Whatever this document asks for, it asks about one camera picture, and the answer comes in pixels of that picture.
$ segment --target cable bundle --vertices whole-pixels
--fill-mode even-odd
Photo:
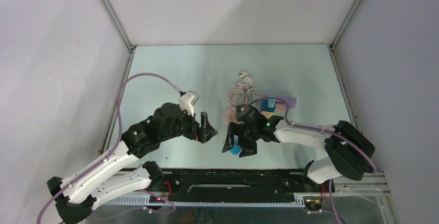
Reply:
[[[247,104],[249,98],[253,98],[254,100],[260,98],[253,78],[250,77],[246,71],[241,72],[239,77],[242,78],[242,83],[237,83],[236,88],[231,89],[227,94],[228,102],[231,107]],[[237,101],[232,100],[232,96],[237,94],[241,95],[241,99]]]

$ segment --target light blue table surface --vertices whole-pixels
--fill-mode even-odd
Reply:
[[[294,122],[335,125],[339,120],[349,120],[325,44],[140,46],[136,48],[129,75],[153,72],[184,91],[196,91],[200,96],[196,113],[199,116],[201,111],[207,112],[218,135],[206,144],[184,137],[163,142],[159,150],[129,167],[151,160],[162,168],[287,169],[303,168],[310,160],[325,157],[325,152],[303,145],[262,140],[258,141],[255,156],[239,158],[229,152],[221,153],[227,134],[225,112],[230,108],[227,93],[241,81],[242,70],[254,78],[261,94],[296,97],[297,106],[289,115]],[[121,105],[123,130],[146,119],[165,102],[178,103],[178,97],[160,79],[132,80]],[[116,124],[110,146],[117,135]]]

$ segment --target red wire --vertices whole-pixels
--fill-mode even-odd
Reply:
[[[171,185],[168,181],[164,181],[163,184],[167,184],[168,185],[168,193],[166,194],[165,197],[168,197],[171,194]]]
[[[324,187],[323,184],[321,184],[321,194],[323,196],[323,194],[325,194],[325,196],[322,198],[322,200],[326,199],[326,188]]]

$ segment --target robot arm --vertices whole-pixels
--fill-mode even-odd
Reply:
[[[326,151],[328,157],[318,161],[310,161],[306,165],[302,175],[304,184],[322,184],[339,176],[359,181],[365,172],[372,172],[364,157],[331,134],[338,133],[348,138],[368,157],[371,157],[375,147],[348,122],[339,121],[334,126],[296,124],[291,127],[283,117],[271,116],[267,119],[252,106],[237,106],[236,113],[237,120],[241,123],[229,124],[223,152],[234,147],[233,140],[235,137],[238,137],[238,145],[242,148],[239,157],[257,154],[256,141],[259,139],[266,142],[297,143]]]
[[[52,195],[68,188],[56,199],[56,209],[65,224],[74,224],[111,199],[134,190],[157,188],[163,182],[163,173],[155,162],[146,162],[130,174],[109,179],[125,166],[157,150],[163,141],[178,136],[206,143],[217,131],[209,124],[207,114],[201,113],[201,125],[195,121],[194,104],[198,94],[182,93],[179,104],[165,103],[152,116],[129,127],[113,154],[104,152],[81,171],[66,178],[53,177],[47,185]],[[76,183],[78,175],[103,161]]]

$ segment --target blue block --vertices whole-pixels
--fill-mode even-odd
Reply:
[[[266,111],[266,112],[274,113],[275,109],[276,109],[276,101],[274,99],[268,99],[268,100],[264,99],[261,101],[261,112]]]
[[[242,147],[238,145],[238,136],[233,136],[233,148],[229,150],[233,155],[238,155],[242,151]]]

